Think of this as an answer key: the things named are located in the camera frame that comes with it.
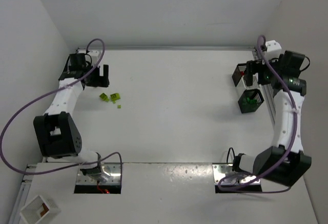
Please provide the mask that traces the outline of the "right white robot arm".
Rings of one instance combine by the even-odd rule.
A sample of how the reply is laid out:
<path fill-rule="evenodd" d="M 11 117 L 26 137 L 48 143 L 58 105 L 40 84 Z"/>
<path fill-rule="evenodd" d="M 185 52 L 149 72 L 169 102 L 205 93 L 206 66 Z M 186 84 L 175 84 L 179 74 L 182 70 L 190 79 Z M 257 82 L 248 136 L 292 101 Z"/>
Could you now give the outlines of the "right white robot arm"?
<path fill-rule="evenodd" d="M 241 113 L 253 113 L 263 104 L 260 86 L 272 89 L 275 117 L 271 146 L 257 156 L 240 153 L 232 170 L 259 176 L 272 169 L 264 178 L 291 187 L 310 168 L 312 159 L 305 155 L 300 137 L 301 109 L 306 95 L 306 81 L 300 79 L 304 54 L 285 51 L 278 57 L 251 60 L 238 64 L 232 79 L 240 88 L 238 105 Z"/>

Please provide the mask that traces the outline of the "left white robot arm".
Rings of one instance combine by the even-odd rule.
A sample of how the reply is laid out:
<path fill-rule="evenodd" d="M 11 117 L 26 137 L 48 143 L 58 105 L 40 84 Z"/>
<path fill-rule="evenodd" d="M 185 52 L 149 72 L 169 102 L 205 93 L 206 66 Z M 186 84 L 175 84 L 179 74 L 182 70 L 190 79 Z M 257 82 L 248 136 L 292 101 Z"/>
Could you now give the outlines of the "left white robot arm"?
<path fill-rule="evenodd" d="M 101 156 L 83 148 L 72 114 L 85 87 L 109 86 L 109 66 L 95 67 L 87 57 L 85 53 L 69 55 L 58 79 L 60 91 L 45 113 L 34 118 L 33 125 L 42 156 L 78 163 L 84 176 L 96 179 L 104 176 Z"/>

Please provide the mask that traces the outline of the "large green lego brick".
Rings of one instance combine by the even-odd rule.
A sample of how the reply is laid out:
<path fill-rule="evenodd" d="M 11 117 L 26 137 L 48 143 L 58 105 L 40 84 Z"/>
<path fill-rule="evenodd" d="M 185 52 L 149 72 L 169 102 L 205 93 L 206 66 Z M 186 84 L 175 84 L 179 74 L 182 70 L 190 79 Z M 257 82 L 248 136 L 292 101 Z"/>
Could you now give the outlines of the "large green lego brick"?
<path fill-rule="evenodd" d="M 243 98 L 243 105 L 256 105 L 258 104 L 257 94 L 246 93 Z"/>

